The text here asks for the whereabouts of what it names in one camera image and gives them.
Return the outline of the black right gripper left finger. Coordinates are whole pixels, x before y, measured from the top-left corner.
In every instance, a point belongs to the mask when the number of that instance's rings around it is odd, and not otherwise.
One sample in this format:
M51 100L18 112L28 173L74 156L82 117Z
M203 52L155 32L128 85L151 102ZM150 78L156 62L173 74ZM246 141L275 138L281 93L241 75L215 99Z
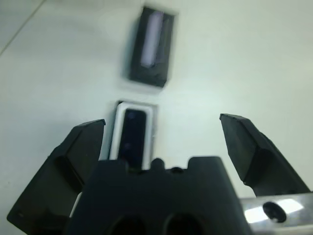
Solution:
M45 160L10 210L20 230L63 230L80 192L98 163L105 120L72 128Z

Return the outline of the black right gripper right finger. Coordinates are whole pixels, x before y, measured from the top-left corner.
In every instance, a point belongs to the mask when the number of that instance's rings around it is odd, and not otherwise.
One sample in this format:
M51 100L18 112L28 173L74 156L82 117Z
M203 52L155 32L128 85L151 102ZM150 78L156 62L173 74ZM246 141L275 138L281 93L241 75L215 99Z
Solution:
M309 193L310 189L274 143L251 120L221 114L228 155L255 196Z

